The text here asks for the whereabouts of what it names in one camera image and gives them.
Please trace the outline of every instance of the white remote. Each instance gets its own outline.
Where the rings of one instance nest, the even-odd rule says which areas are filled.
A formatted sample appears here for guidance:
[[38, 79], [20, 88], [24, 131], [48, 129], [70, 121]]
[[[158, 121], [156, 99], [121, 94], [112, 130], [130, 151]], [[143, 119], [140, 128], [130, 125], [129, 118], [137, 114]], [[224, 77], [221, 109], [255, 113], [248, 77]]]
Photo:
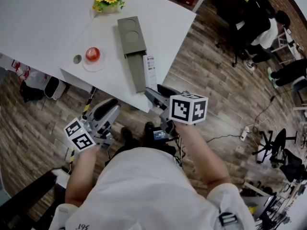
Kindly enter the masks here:
[[154, 57], [145, 55], [143, 56], [143, 62], [146, 87], [158, 91], [157, 79], [155, 75]]

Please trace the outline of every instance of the white shirt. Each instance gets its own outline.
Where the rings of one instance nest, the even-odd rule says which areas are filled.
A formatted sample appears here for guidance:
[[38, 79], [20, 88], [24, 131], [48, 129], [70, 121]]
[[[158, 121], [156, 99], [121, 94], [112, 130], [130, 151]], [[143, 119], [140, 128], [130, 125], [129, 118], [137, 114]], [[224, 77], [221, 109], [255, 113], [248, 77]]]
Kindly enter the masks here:
[[214, 188], [207, 199], [196, 193], [174, 157], [150, 148], [118, 154], [77, 208], [60, 205], [51, 230], [220, 230], [220, 212], [236, 215], [227, 229], [255, 229], [233, 184]]
[[[260, 44], [264, 49], [267, 49], [272, 46], [273, 41], [278, 36], [278, 27], [275, 19], [270, 19], [271, 27], [269, 30], [261, 33], [252, 43], [251, 45]], [[240, 28], [245, 24], [244, 21], [236, 24], [236, 28], [240, 30]]]

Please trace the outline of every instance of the red apple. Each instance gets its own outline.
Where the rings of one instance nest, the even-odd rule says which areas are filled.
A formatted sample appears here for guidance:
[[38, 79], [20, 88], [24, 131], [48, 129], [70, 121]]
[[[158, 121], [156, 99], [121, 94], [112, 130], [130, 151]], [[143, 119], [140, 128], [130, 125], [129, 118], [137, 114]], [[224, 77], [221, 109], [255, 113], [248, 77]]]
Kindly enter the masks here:
[[86, 51], [85, 56], [90, 62], [96, 62], [100, 58], [100, 51], [98, 48], [92, 47]]

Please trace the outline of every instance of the person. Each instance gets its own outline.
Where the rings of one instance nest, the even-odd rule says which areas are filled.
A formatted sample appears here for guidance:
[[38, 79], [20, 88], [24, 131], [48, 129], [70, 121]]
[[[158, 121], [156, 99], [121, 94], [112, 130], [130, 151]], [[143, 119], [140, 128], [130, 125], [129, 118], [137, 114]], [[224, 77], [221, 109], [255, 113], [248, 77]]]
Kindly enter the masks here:
[[238, 188], [231, 184], [225, 163], [194, 126], [175, 125], [187, 154], [207, 185], [207, 198], [196, 193], [174, 159], [172, 149], [168, 152], [166, 148], [139, 147], [125, 128], [122, 132], [125, 146], [103, 169], [94, 188], [99, 148], [80, 153], [68, 181], [65, 204], [57, 207], [50, 229], [255, 229]]
[[289, 16], [284, 11], [278, 11], [274, 18], [269, 19], [271, 27], [269, 30], [261, 33], [246, 50], [249, 54], [254, 55], [252, 59], [245, 59], [243, 61], [244, 66], [253, 72], [255, 70], [254, 63], [260, 63], [267, 61], [272, 57], [270, 47], [273, 44], [275, 38], [284, 32], [285, 28], [290, 26]]
[[273, 72], [272, 69], [268, 68], [268, 78], [273, 83], [273, 87], [278, 89], [288, 83], [293, 82], [299, 77], [306, 77], [307, 69], [307, 59], [296, 60], [284, 68], [280, 69], [278, 72]]

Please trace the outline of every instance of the trash bin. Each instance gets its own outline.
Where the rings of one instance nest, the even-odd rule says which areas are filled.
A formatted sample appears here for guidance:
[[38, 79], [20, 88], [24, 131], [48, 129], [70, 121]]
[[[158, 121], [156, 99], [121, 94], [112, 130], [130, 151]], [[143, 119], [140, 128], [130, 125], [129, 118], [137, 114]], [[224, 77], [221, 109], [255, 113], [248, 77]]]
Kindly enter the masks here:
[[55, 77], [51, 77], [45, 87], [44, 93], [49, 99], [52, 98], [54, 100], [57, 100], [61, 97], [65, 88], [66, 84], [63, 81]]

